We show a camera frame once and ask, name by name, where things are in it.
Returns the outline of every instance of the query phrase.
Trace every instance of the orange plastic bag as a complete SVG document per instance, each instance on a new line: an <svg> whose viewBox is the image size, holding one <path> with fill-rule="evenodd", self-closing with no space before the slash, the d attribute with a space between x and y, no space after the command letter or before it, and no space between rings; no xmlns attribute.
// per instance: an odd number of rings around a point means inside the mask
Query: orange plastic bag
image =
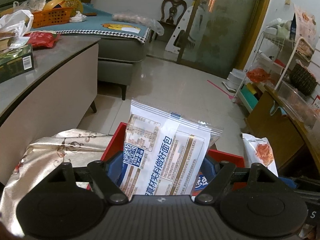
<svg viewBox="0 0 320 240"><path fill-rule="evenodd" d="M252 71L248 71L247 77L254 83L266 82L270 80L270 74L268 74L262 68L255 68Z"/></svg>

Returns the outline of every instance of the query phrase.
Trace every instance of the poster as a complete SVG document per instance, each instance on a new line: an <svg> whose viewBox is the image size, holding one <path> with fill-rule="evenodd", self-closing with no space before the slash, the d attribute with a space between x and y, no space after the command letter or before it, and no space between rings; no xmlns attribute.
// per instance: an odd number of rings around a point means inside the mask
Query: poster
<svg viewBox="0 0 320 240"><path fill-rule="evenodd" d="M313 101L313 105L316 108L320 108L320 96L319 95L317 95L316 99Z"/></svg>

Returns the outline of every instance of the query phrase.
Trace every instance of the white wall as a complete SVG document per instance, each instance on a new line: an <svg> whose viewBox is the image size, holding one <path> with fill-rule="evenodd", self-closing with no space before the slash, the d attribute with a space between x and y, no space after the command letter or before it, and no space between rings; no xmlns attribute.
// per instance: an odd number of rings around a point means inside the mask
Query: white wall
<svg viewBox="0 0 320 240"><path fill-rule="evenodd" d="M317 32L319 33L320 31L320 7L319 7L320 0L291 0L291 5L285 5L284 2L285 0L270 0L269 7L268 7L260 32L264 31L267 24L276 18L281 18L283 20L292 20L294 15L293 4L297 4L301 8L305 9L308 13L313 14L316 17ZM250 65L252 64L255 47L256 45L253 47L253 50L251 52L251 55L249 57L249 60L247 61L245 68L250 67Z"/></svg>
<svg viewBox="0 0 320 240"><path fill-rule="evenodd" d="M132 11L152 19L161 19L161 4L163 0L91 0L95 8L109 12L126 12ZM193 0L185 0L187 7L192 5ZM171 3L167 3L164 9L168 13ZM183 7L179 6L176 18L181 15Z"/></svg>

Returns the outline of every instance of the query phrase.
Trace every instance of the gray countertop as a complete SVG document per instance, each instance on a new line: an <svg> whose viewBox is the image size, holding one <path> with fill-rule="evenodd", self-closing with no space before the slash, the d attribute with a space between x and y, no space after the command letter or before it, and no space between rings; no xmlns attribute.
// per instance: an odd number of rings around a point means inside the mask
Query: gray countertop
<svg viewBox="0 0 320 240"><path fill-rule="evenodd" d="M38 85L39 80L99 40L90 36L60 36L53 48L34 50L35 69L0 84L0 126L4 122L1 118L4 113L17 100L23 100Z"/></svg>

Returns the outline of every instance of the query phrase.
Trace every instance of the white floor tile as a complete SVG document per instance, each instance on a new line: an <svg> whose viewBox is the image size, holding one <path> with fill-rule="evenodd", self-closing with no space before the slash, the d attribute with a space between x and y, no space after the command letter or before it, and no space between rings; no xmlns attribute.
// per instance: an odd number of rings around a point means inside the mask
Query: white floor tile
<svg viewBox="0 0 320 240"><path fill-rule="evenodd" d="M109 134L110 128L121 106L121 98L97 95L95 98L97 112L89 108L78 125L79 129Z"/></svg>
<svg viewBox="0 0 320 240"><path fill-rule="evenodd" d="M132 94L127 93L126 100L122 101L121 106L119 108L119 111L116 114L116 117L115 117L113 124L110 128L109 134L115 134L115 132L121 122L127 123L129 121L131 98L132 98Z"/></svg>
<svg viewBox="0 0 320 240"><path fill-rule="evenodd" d="M244 156L243 141L240 136L241 128L245 122L241 119L231 118L208 112L211 125L223 128L221 138L216 142L217 149L222 152Z"/></svg>
<svg viewBox="0 0 320 240"><path fill-rule="evenodd" d="M129 120L133 97L141 103L177 112L187 119L223 127L224 133L216 143L217 149L243 156L240 129L245 126L244 114L238 105L207 80L229 93L221 84L222 78L147 57L135 66L125 101L121 100L118 87L98 85L98 92L103 94L95 100L98 112L92 114L89 109L79 128L114 134L120 122Z"/></svg>
<svg viewBox="0 0 320 240"><path fill-rule="evenodd" d="M166 46L167 42L165 41L152 40L148 45L147 55L176 61L178 58L178 54L166 51Z"/></svg>

